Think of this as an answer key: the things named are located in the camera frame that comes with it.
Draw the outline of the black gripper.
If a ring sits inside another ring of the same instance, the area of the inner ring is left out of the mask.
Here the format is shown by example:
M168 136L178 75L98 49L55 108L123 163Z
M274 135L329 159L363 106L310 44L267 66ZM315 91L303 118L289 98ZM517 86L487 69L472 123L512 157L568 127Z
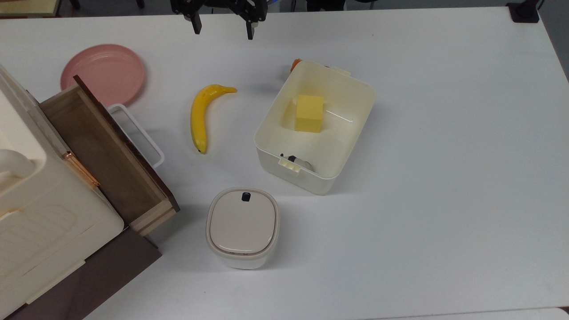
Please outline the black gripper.
M253 39L256 26L265 21L268 14L266 0L171 0L170 4L173 13L183 15L185 20L191 22L195 34L199 34L202 28L199 16L202 6L230 9L246 22L249 40Z

